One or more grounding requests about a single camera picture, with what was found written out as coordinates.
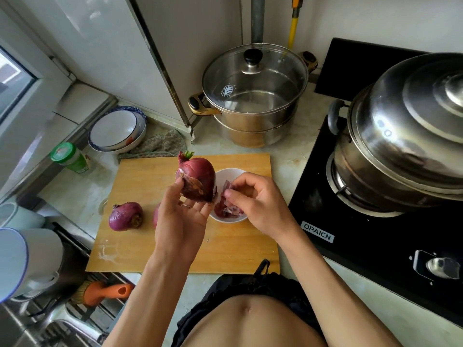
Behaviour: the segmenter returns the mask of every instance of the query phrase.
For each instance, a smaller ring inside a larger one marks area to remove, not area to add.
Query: stove knob
[[[426,262],[426,268],[443,279],[460,279],[460,263],[452,258],[433,258]]]

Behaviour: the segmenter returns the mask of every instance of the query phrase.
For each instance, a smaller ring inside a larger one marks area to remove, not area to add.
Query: black stove top
[[[462,204],[397,215],[336,194],[329,182],[336,139],[325,119],[289,204],[298,224],[322,255],[463,327],[463,280],[425,266],[434,257],[463,264]]]

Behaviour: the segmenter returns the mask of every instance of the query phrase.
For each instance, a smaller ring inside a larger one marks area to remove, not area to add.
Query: countertop
[[[233,145],[218,134],[212,117],[203,118],[194,129],[194,144],[187,141],[188,150],[196,155],[267,152],[270,154],[272,175],[289,203],[306,165],[319,128],[333,98],[314,93],[309,84],[301,96],[298,111],[290,134],[278,143],[250,149]],[[150,126],[148,133],[162,133],[165,129]],[[111,190],[117,169],[112,155],[97,153],[88,147],[84,150],[95,161],[89,175],[77,175],[64,169],[39,194],[69,221],[93,239],[100,225],[99,207]],[[396,335],[404,346],[459,346],[463,329],[450,321],[407,301],[355,272],[327,259],[331,267],[346,281],[351,289]],[[285,254],[280,250],[281,273],[295,279]],[[134,283],[140,274],[124,274]],[[180,318],[198,303],[212,283],[215,274],[189,274],[179,303],[170,322],[163,346],[170,346]]]

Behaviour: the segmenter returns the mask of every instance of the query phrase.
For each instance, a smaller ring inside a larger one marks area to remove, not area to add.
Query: stacked bowl
[[[137,147],[146,134],[146,116],[133,106],[118,106],[98,118],[89,130],[95,151],[120,154]]]

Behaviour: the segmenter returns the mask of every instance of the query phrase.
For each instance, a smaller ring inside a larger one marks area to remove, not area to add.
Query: stainless steel lid
[[[205,69],[202,86],[209,102],[230,113],[268,114],[304,92],[308,70],[287,48],[250,44],[232,48]]]
[[[350,120],[370,162],[414,188],[463,194],[463,54],[403,61],[363,100]]]

